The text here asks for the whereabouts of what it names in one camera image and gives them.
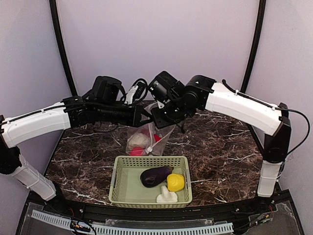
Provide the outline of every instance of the eggplant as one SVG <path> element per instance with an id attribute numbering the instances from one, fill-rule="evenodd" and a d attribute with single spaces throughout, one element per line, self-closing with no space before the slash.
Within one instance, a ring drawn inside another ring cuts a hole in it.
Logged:
<path id="1" fill-rule="evenodd" d="M 166 180 L 167 176 L 172 174 L 173 169 L 170 166 L 147 169 L 140 175 L 140 180 L 144 187 L 152 188 Z"/>

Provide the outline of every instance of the plastic bag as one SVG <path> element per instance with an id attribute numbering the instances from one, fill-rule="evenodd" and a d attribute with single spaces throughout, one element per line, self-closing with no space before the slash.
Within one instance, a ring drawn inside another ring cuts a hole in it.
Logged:
<path id="1" fill-rule="evenodd" d="M 148 105 L 145 110 L 151 113 L 154 107 L 157 107 L 157 103 Z M 138 128 L 129 127 L 126 153 L 131 156 L 162 156 L 174 128 L 175 125 L 172 125 L 159 130 L 153 122 Z"/>

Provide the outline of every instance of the green plastic basket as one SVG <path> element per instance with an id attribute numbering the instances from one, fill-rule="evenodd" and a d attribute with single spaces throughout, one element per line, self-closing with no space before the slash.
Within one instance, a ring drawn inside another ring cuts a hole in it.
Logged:
<path id="1" fill-rule="evenodd" d="M 157 203 L 157 196 L 161 194 L 161 186 L 166 185 L 166 182 L 153 188 L 146 188 L 140 181 L 143 171 L 161 166 L 172 166 L 174 167 L 173 173 L 182 174 L 185 177 L 185 188 L 176 192 L 178 196 L 176 203 Z M 117 157 L 114 163 L 109 200 L 113 205 L 123 208 L 174 209 L 186 207 L 192 201 L 187 158 L 184 156 Z"/>

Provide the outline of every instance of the white wall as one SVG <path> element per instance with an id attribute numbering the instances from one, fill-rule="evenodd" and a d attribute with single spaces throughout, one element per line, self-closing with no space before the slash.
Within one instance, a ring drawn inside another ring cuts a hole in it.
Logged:
<path id="1" fill-rule="evenodd" d="M 202 74 L 240 88 L 258 0 L 59 0 L 59 15 L 80 95 L 98 75 L 125 88 L 166 70 L 187 83 Z"/>
<path id="2" fill-rule="evenodd" d="M 0 114 L 21 115 L 70 96 L 47 0 L 0 1 Z M 19 145 L 41 173 L 60 132 Z M 15 234 L 28 190 L 0 175 L 0 234 Z"/>
<path id="3" fill-rule="evenodd" d="M 267 1 L 264 26 L 247 93 L 268 102 L 284 102 L 313 121 L 313 2 Z M 304 137 L 304 119 L 290 115 L 291 147 Z M 305 234 L 313 231 L 313 135 L 288 159 L 280 183 L 289 188 Z"/>

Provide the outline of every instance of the marble tabletop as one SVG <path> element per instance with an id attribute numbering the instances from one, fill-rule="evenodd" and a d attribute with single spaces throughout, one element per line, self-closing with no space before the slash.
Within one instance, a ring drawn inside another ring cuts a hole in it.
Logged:
<path id="1" fill-rule="evenodd" d="M 66 130 L 46 177 L 57 182 L 67 199 L 110 205 L 114 160 L 126 155 L 127 129 L 96 123 Z M 185 122 L 185 134 L 175 128 L 163 156 L 186 156 L 193 201 L 203 206 L 255 196 L 262 156 L 247 126 L 231 117 L 198 112 Z"/>

